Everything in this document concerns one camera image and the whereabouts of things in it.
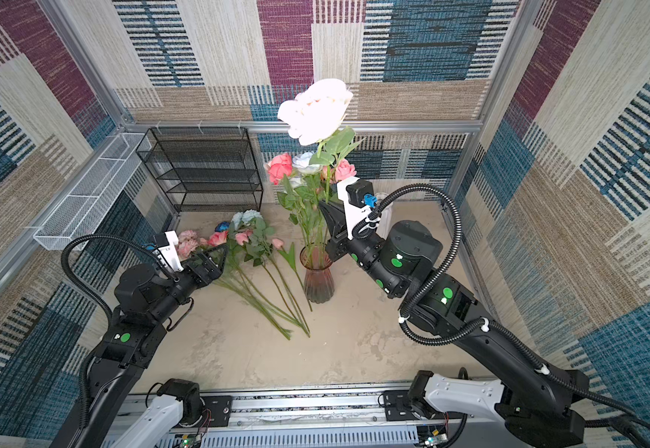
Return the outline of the red glass vase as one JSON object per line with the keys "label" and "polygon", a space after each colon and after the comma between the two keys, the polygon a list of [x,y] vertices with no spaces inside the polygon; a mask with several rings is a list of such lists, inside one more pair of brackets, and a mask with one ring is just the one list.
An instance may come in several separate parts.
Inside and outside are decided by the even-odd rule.
{"label": "red glass vase", "polygon": [[312,304],[324,304],[334,295],[335,285],[330,267],[332,261],[323,244],[311,244],[300,253],[305,268],[304,293]]}

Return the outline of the pink rose spray stem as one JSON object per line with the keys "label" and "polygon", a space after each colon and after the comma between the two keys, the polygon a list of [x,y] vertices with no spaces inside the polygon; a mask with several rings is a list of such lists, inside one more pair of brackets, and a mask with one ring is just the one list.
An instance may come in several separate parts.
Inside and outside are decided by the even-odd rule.
{"label": "pink rose spray stem", "polygon": [[[293,159],[294,158],[289,153],[277,155],[272,158],[270,162],[267,162],[265,164],[265,169],[270,182],[274,186],[281,189],[280,192],[276,192],[278,203],[287,211],[289,211],[289,220],[293,224],[299,226],[297,216],[293,212],[293,209],[295,208],[295,194],[292,192],[291,187],[289,186],[289,179],[292,176],[293,172]],[[339,181],[345,180],[349,177],[354,177],[357,174],[357,170],[354,164],[351,164],[347,159],[341,160],[341,162],[339,162],[336,167],[331,165],[321,166],[321,179],[324,192],[322,193],[320,200],[329,202],[330,200],[334,200],[337,197],[337,192],[334,185]],[[327,229],[324,242],[321,244],[324,245],[326,243],[328,235],[329,232]]]}

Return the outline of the white rose stem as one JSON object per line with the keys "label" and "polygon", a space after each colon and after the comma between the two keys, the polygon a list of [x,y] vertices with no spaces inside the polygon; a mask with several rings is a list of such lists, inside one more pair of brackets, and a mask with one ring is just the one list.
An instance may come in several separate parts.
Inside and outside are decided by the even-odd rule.
{"label": "white rose stem", "polygon": [[294,214],[302,230],[306,246],[321,244],[326,236],[326,225],[318,208],[324,192],[322,166],[310,164],[313,152],[305,152],[292,160],[293,172],[289,186],[295,194]]}

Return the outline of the large pale pink peony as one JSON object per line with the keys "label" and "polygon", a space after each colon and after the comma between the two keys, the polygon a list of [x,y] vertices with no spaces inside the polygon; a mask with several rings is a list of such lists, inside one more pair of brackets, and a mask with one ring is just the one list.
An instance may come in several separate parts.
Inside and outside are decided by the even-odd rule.
{"label": "large pale pink peony", "polygon": [[327,78],[280,105],[277,118],[304,152],[314,153],[310,164],[336,167],[360,146],[356,132],[343,126],[353,98],[345,82]]}

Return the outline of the white ribbed ceramic vase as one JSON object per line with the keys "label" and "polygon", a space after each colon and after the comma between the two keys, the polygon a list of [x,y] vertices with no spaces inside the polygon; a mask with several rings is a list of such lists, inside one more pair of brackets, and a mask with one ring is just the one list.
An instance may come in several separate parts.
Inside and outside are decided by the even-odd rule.
{"label": "white ribbed ceramic vase", "polygon": [[[375,194],[375,197],[377,198],[377,203],[382,202],[386,198],[386,196],[388,196],[388,193],[377,192],[377,194]],[[388,207],[386,210],[382,212],[376,233],[383,239],[388,238],[390,229],[392,227],[392,213],[393,213],[392,206]]]}

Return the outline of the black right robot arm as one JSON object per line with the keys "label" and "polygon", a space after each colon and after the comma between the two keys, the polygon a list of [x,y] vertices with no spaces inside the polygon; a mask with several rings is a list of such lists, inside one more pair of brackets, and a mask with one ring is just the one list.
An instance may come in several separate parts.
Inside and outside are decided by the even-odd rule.
{"label": "black right robot arm", "polygon": [[[594,393],[582,371],[560,369],[536,354],[450,276],[462,223],[448,194],[420,183],[377,199],[371,183],[359,178],[339,183],[337,192],[337,199],[318,205],[330,233],[330,259],[351,257],[389,298],[401,300],[398,324],[410,340],[455,345],[493,375],[490,381],[475,382],[420,371],[408,392],[415,417],[480,416],[533,447],[579,445],[586,429],[597,427],[614,429],[636,447],[647,445],[649,422],[620,401]],[[386,209],[413,192],[438,196],[450,213],[454,230],[449,248],[415,220],[395,223],[387,236],[377,233]]]}

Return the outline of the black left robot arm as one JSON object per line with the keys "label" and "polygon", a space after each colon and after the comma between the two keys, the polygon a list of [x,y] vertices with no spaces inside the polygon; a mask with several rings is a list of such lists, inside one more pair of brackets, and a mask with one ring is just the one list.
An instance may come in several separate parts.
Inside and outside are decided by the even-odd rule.
{"label": "black left robot arm", "polygon": [[78,401],[53,440],[54,447],[101,446],[118,410],[151,364],[162,340],[177,327],[171,316],[181,306],[192,307],[192,293],[222,276],[229,252],[227,245],[219,245],[200,250],[184,261],[168,262],[161,248],[143,248],[115,235],[104,239],[132,248],[146,256],[147,262],[121,275],[114,290],[118,304],[110,308],[69,263],[71,252],[93,240],[93,236],[78,237],[63,249],[63,272],[105,312],[108,329],[82,361]]}

